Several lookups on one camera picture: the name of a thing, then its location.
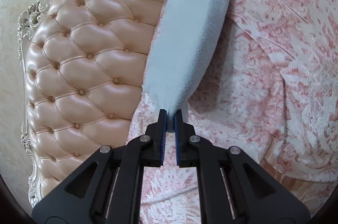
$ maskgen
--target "pink floral bedspread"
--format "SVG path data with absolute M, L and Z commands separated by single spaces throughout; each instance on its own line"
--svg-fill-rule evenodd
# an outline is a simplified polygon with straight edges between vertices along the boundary
M 210 66 L 189 99 L 197 134 L 241 147 L 312 215 L 338 180 L 337 21 L 338 0 L 231 0 Z M 143 93 L 128 140 L 156 118 Z M 140 220 L 199 217 L 195 170 L 176 167 L 174 135 L 167 134 L 165 165 L 144 173 Z

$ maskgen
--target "beige wallpaper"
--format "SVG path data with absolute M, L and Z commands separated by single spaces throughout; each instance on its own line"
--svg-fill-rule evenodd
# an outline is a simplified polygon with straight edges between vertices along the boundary
M 0 173 L 28 212 L 31 159 L 20 143 L 23 121 L 22 76 L 16 30 L 19 15 L 36 0 L 0 0 Z

